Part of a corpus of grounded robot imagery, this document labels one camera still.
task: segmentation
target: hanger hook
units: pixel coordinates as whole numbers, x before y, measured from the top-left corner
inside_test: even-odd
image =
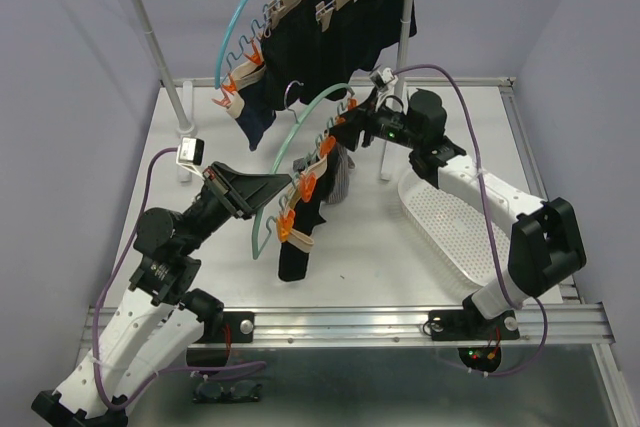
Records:
[[[288,110],[289,112],[293,113],[293,117],[296,119],[296,124],[297,124],[298,114],[296,114],[296,111],[287,105],[287,99],[289,98],[289,90],[293,85],[299,85],[300,87],[304,87],[304,84],[298,80],[292,80],[291,82],[289,82],[289,85],[287,85],[287,89],[284,91],[284,110]]]

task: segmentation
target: white pole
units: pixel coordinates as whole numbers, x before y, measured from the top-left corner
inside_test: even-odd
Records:
[[[400,31],[400,42],[398,43],[398,58],[396,61],[396,69],[407,65],[407,51],[409,49],[409,33],[411,30],[411,11],[413,9],[413,0],[404,0],[402,8],[402,29]],[[398,76],[393,93],[404,101],[405,74]],[[396,144],[385,141],[382,151],[382,163],[380,165],[380,178],[383,180],[391,180],[395,169],[396,157],[399,147]]]
[[[136,10],[138,20],[142,24],[144,36],[147,39],[147,43],[149,44],[149,49],[151,50],[153,59],[158,66],[158,70],[160,71],[160,78],[162,79],[164,87],[167,89],[169,100],[171,101],[173,110],[175,111],[176,117],[178,118],[178,134],[181,136],[193,135],[195,133],[195,126],[187,118],[184,112],[182,103],[180,102],[180,96],[178,95],[176,86],[173,83],[173,77],[171,77],[171,73],[169,72],[167,63],[164,60],[164,55],[162,55],[162,49],[160,49],[160,44],[158,43],[156,34],[153,32],[153,27],[151,26],[151,21],[149,20],[147,11],[144,8],[144,4],[142,3],[142,0],[131,0],[131,2],[133,3],[133,7]]]

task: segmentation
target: blue hanger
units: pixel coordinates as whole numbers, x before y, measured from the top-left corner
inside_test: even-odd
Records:
[[[247,2],[249,0],[241,0],[240,3],[238,4],[238,7],[236,7],[236,11],[233,13],[233,16],[231,17],[231,20],[229,21],[229,26],[227,27],[227,32],[224,35],[224,39],[222,41],[222,45],[220,46],[220,51],[218,52],[218,60],[216,61],[216,75],[214,78],[214,86],[216,89],[220,88],[220,70],[222,68],[222,62],[224,60],[224,54],[227,51],[227,46],[229,45],[229,40],[231,39],[231,34],[233,34],[233,30],[236,27],[236,23],[238,22],[238,18],[240,17],[240,14],[242,14],[242,11],[244,10],[244,7],[247,5]],[[239,57],[236,57],[235,55],[233,55],[233,58],[238,60]]]

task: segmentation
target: perforated laundry basket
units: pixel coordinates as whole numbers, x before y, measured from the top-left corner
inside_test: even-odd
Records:
[[[398,182],[403,211],[445,263],[478,286],[495,278],[484,216],[453,195],[432,187],[413,170]],[[509,258],[509,239],[493,224],[500,265]]]

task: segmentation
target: purple cable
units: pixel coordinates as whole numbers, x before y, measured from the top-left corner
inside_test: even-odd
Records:
[[[495,235],[493,233],[493,225],[491,224],[491,207],[489,206],[489,198],[487,196],[487,187],[486,187],[486,185],[484,183],[484,175],[482,174],[482,158],[480,156],[480,146],[478,145],[478,139],[476,137],[475,131],[473,130],[473,125],[471,124],[471,115],[469,114],[469,107],[467,107],[467,102],[464,100],[464,96],[462,95],[462,92],[460,91],[460,87],[458,87],[458,84],[453,79],[453,77],[451,77],[449,72],[444,70],[439,65],[435,65],[435,64],[409,65],[407,67],[402,67],[400,69],[397,69],[393,73],[393,75],[399,75],[399,74],[402,74],[404,72],[409,72],[411,70],[418,70],[418,69],[432,69],[432,70],[437,70],[438,72],[440,72],[442,75],[444,75],[447,78],[447,80],[449,81],[449,83],[453,87],[453,90],[455,90],[456,95],[458,96],[458,99],[460,100],[460,104],[462,105],[462,111],[464,112],[464,118],[467,121],[467,128],[469,129],[469,135],[471,136],[471,143],[473,144],[473,151],[474,151],[474,153],[476,155],[476,166],[477,166],[477,169],[478,169],[478,185],[480,186],[480,199],[482,201],[482,211],[484,213],[485,224],[487,225],[487,234],[489,236],[489,244],[491,246],[491,257],[493,257],[493,265],[496,268],[496,276],[498,278],[498,284],[500,285],[500,291],[502,292],[502,295],[504,296],[504,298],[507,301],[507,303],[514,310],[518,310],[519,306],[516,305],[513,302],[513,300],[511,300],[511,297],[509,297],[509,292],[507,292],[507,286],[505,285],[504,278],[502,277],[502,269],[500,268],[500,259],[498,258],[498,247],[496,245],[496,238],[495,238]],[[544,347],[544,344],[547,341],[547,331],[549,329],[549,325],[548,325],[548,320],[547,320],[547,313],[546,313],[546,311],[544,309],[544,306],[542,305],[542,302],[540,302],[537,298],[534,298],[534,300],[540,306],[540,311],[542,312],[542,320],[543,320],[543,323],[544,323],[542,340],[540,341],[540,346],[538,347],[538,350],[536,351],[536,353],[534,354],[533,357],[531,357],[528,361],[526,361],[525,363],[523,363],[519,367],[516,367],[514,369],[510,369],[508,371],[501,372],[501,373],[498,373],[498,374],[490,374],[491,376],[493,376],[493,377],[504,377],[506,375],[515,374],[517,372],[520,372],[531,361],[535,360],[538,357],[538,355],[540,354],[540,352],[542,351],[542,348]]]
[[[147,201],[149,200],[149,187],[151,186],[151,174],[153,172],[154,165],[156,164],[158,159],[163,155],[169,154],[172,152],[175,153],[177,151],[178,149],[176,149],[175,147],[162,149],[160,152],[154,155],[153,158],[151,159],[151,162],[149,162],[149,167],[147,168],[147,179],[144,185],[144,195],[142,196],[142,204],[140,206],[140,212],[138,213],[138,218],[140,218],[140,216],[144,213],[147,207]],[[248,372],[245,371],[243,373],[234,374],[230,377],[224,378],[224,380],[235,380],[235,379],[245,377],[247,375],[254,374],[264,369],[267,366],[267,363],[263,361],[248,362],[245,364],[232,365],[232,366],[226,366],[226,367],[188,367],[188,366],[168,367],[166,369],[159,370],[157,373],[153,373],[152,375],[147,377],[140,384],[140,386],[133,392],[133,394],[131,394],[131,396],[122,404],[114,404],[111,402],[111,400],[107,396],[106,391],[104,390],[104,385],[102,385],[102,373],[100,372],[100,364],[99,364],[100,333],[99,333],[98,323],[100,320],[100,310],[102,309],[102,307],[104,307],[104,301],[107,297],[107,292],[113,285],[113,281],[118,275],[118,272],[120,272],[120,268],[122,267],[124,259],[127,256],[127,252],[129,252],[129,249],[131,248],[131,244],[133,243],[133,239],[135,238],[135,233],[136,233],[136,226],[134,225],[133,231],[131,232],[129,239],[127,240],[127,243],[124,246],[124,250],[122,251],[120,258],[118,259],[118,262],[116,262],[116,266],[113,269],[113,272],[111,273],[111,276],[107,281],[107,284],[104,286],[104,288],[102,289],[102,292],[100,293],[100,296],[98,297],[98,301],[96,302],[96,306],[95,306],[95,312],[93,314],[93,321],[91,323],[91,348],[93,349],[93,357],[96,360],[96,362],[93,364],[93,375],[95,378],[98,395],[100,396],[100,400],[102,400],[104,405],[106,405],[109,410],[114,410],[114,411],[126,409],[144,391],[144,389],[146,389],[147,386],[151,382],[153,382],[160,374],[172,373],[172,372],[235,372],[238,370],[244,370],[247,367],[255,367],[253,370],[250,370]]]

